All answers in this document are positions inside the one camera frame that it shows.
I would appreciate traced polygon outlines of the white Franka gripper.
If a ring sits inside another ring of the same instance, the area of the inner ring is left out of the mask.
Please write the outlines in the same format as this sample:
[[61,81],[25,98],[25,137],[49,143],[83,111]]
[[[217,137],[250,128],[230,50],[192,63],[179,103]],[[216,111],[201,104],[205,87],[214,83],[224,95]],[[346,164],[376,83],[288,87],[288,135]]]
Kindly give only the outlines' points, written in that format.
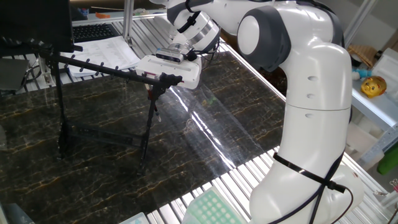
[[193,90],[198,86],[200,81],[200,62],[200,58],[192,62],[184,60],[181,63],[177,63],[157,58],[154,55],[146,55],[139,61],[135,69],[138,75],[143,75],[154,80],[159,80],[162,73],[181,77],[182,80],[177,86]]

